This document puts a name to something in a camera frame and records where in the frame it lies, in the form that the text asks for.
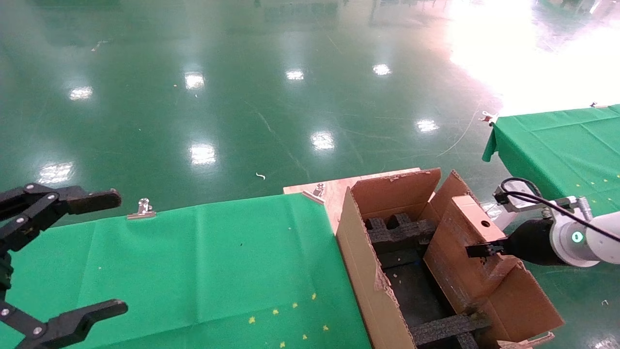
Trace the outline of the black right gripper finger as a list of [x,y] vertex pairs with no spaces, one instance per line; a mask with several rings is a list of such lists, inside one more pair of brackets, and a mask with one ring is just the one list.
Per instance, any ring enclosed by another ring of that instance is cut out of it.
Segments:
[[506,241],[487,241],[465,248],[469,258],[487,258],[505,252]]

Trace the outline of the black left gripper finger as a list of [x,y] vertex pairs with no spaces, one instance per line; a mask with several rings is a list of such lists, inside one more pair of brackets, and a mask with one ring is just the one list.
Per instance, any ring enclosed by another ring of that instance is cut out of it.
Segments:
[[1,301],[1,320],[24,335],[16,349],[62,349],[86,340],[95,323],[126,314],[122,300],[108,300],[64,312],[42,322],[8,302]]
[[88,192],[80,186],[49,188],[29,183],[0,194],[2,254],[18,252],[66,215],[80,215],[120,207],[115,189]]

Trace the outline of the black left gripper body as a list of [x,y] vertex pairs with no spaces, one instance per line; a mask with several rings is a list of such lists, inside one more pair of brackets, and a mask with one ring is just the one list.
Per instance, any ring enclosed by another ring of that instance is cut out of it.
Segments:
[[4,253],[0,257],[0,291],[6,292],[11,289],[11,278],[13,275],[13,266],[11,265],[11,256]]

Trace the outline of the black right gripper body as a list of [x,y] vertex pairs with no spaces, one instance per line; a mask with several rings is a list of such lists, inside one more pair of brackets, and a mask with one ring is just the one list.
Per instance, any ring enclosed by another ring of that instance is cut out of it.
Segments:
[[551,245],[551,219],[528,220],[519,225],[503,244],[503,254],[540,266],[557,266],[558,255]]

